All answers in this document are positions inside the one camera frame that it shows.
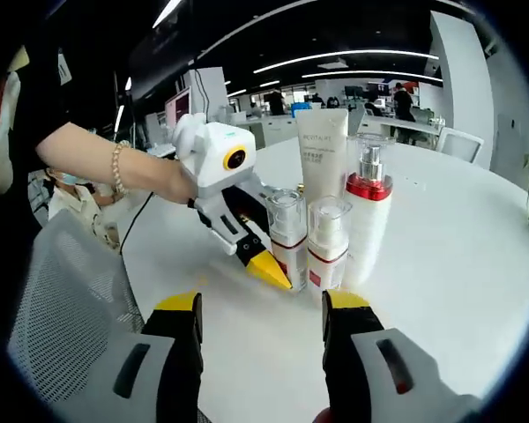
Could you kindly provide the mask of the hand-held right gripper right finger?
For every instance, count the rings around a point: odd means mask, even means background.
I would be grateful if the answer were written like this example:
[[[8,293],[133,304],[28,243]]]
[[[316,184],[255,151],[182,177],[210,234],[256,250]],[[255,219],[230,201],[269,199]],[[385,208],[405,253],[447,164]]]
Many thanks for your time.
[[[449,388],[436,360],[369,303],[322,293],[323,370],[332,422],[476,422],[480,401]]]

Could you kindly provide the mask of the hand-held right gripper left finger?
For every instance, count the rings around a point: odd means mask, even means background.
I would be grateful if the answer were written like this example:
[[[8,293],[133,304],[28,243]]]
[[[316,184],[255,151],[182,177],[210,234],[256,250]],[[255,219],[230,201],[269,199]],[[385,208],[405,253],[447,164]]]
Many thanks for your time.
[[[202,358],[202,294],[189,291],[157,304],[115,378],[113,392],[149,399],[156,422],[197,422]]]

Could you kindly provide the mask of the person's left hand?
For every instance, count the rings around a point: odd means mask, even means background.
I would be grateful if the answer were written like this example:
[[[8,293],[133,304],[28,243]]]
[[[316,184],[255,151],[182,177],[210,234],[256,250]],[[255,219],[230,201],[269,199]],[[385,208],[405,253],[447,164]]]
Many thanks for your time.
[[[197,198],[197,187],[178,160],[155,160],[151,190],[170,202],[187,204]]]

